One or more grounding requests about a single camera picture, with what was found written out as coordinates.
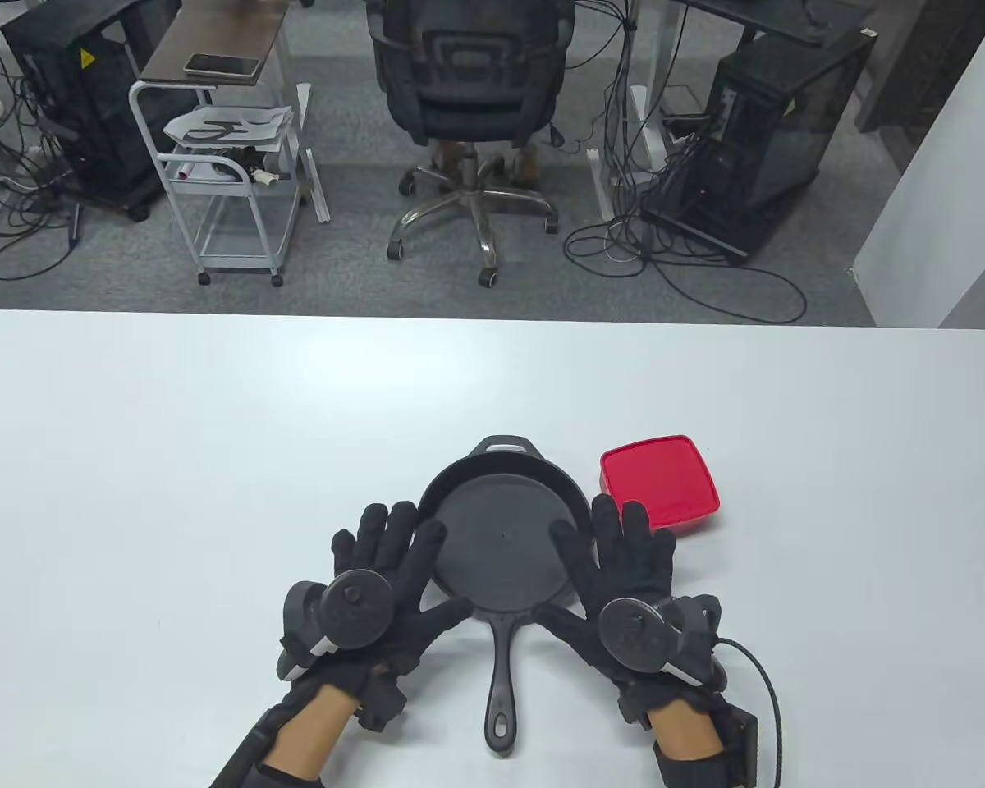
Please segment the person's left hand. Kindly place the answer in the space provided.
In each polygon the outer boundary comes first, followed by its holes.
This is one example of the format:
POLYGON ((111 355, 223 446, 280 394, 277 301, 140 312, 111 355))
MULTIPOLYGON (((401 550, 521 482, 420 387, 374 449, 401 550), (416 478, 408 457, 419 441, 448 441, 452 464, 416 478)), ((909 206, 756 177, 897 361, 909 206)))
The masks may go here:
POLYGON ((411 502, 369 504, 357 529, 335 533, 332 581, 300 581, 283 605, 277 674, 291 686, 286 716, 325 687, 354 699, 373 731, 402 712, 399 679, 473 611, 467 599, 420 606, 445 539, 445 526, 421 520, 411 502))

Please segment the person's right hand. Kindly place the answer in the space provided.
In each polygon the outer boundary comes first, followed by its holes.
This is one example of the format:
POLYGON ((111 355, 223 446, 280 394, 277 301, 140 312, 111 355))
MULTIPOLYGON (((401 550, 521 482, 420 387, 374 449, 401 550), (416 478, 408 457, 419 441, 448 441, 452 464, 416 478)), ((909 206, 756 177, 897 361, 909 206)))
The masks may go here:
POLYGON ((627 502, 620 509, 606 494, 591 502, 591 522, 594 547, 564 520, 553 521, 548 530, 584 616, 542 602, 535 605, 531 619, 571 646, 585 663, 617 687, 631 722, 650 717, 677 699, 698 713, 717 716, 725 712, 721 694, 695 688, 669 673, 632 671, 602 645, 598 617, 606 604, 638 593, 658 597, 671 593, 676 536, 669 530, 652 530, 643 504, 627 502))

